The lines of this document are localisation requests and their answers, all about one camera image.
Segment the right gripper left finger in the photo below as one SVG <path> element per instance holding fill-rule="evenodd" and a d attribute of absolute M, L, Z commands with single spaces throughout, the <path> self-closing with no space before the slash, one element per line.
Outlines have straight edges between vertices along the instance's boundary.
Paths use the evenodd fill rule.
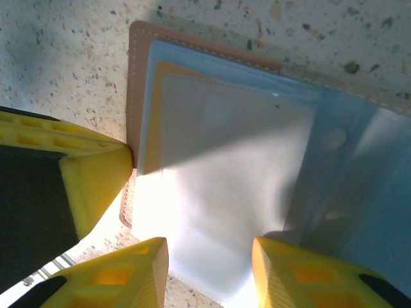
<path fill-rule="evenodd" d="M 163 307 L 168 244 L 154 237 L 60 270 L 12 307 Z"/>

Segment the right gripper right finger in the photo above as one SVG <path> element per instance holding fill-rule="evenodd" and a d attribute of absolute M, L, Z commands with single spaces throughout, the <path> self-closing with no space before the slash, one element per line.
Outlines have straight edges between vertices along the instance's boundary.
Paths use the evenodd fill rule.
<path fill-rule="evenodd" d="M 269 237 L 253 240 L 252 272 L 260 307 L 410 307 L 374 271 Z"/>

